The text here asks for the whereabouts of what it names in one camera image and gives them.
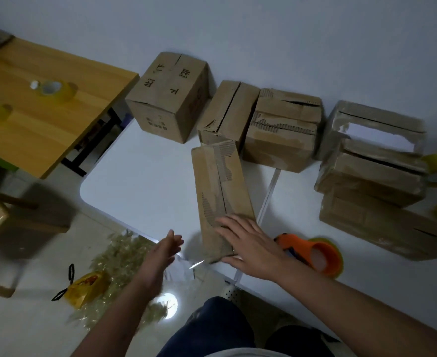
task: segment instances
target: damaged cardboard box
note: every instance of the damaged cardboard box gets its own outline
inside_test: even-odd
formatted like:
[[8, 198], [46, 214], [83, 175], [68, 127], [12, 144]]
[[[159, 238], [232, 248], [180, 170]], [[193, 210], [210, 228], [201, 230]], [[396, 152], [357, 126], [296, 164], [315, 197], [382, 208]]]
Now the damaged cardboard box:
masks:
[[342, 139], [322, 162], [314, 189], [328, 193], [342, 186], [405, 207], [425, 198], [427, 174], [427, 164], [416, 157]]
[[341, 100], [329, 115], [317, 159], [324, 160], [343, 138], [421, 156], [425, 137], [423, 120]]
[[214, 144], [233, 140], [241, 149], [260, 89], [239, 81], [224, 80], [198, 121], [200, 142]]
[[411, 260], [437, 258], [437, 222], [348, 189], [325, 194], [319, 219]]
[[205, 61], [161, 52], [126, 102], [142, 130], [185, 143], [208, 97]]
[[208, 263], [233, 255], [232, 246], [215, 232], [215, 218], [238, 214], [255, 219], [235, 143], [231, 140], [192, 149], [202, 246]]
[[315, 96], [261, 89], [243, 159], [299, 173], [314, 154], [322, 102]]

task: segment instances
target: white wall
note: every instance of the white wall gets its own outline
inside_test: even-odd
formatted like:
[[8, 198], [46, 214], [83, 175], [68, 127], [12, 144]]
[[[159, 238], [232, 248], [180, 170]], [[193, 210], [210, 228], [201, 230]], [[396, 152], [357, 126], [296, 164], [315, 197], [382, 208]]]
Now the white wall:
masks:
[[437, 150], [437, 0], [0, 0], [0, 28], [140, 75], [179, 51], [326, 114], [346, 99], [423, 118]]

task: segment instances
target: forearm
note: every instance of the forearm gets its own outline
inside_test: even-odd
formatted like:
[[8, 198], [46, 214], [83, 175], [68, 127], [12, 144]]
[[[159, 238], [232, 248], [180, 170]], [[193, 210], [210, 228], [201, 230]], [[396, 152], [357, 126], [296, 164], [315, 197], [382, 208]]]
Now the forearm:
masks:
[[437, 356], [436, 330], [298, 261], [276, 282], [360, 357]]
[[135, 276], [73, 352], [72, 357], [124, 356], [149, 303], [145, 292]]

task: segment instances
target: hand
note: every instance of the hand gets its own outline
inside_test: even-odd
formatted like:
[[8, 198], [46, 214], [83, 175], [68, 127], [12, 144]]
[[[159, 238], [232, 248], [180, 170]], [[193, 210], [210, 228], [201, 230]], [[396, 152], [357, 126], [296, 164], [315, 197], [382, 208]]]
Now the hand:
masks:
[[149, 300], [154, 299], [161, 291], [164, 270], [174, 261], [174, 255], [180, 252], [180, 246], [184, 244], [182, 236], [175, 235], [169, 230], [167, 236], [152, 248], [145, 257], [134, 281], [144, 288]]
[[288, 264], [295, 262], [261, 230], [255, 221], [235, 215], [217, 218], [216, 221], [228, 227], [217, 227], [215, 230], [242, 258], [224, 257], [222, 262], [230, 264], [243, 273], [277, 282], [280, 274], [286, 271]]

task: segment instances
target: right hand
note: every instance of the right hand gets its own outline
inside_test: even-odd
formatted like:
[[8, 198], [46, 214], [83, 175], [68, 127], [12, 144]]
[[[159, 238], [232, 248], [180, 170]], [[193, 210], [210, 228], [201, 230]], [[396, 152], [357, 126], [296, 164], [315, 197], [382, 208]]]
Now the right hand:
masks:
[[230, 264], [243, 273], [277, 282], [280, 275], [296, 262], [256, 224], [255, 221], [236, 215], [216, 219], [223, 227], [215, 230], [230, 243], [242, 258], [224, 257], [222, 262]]

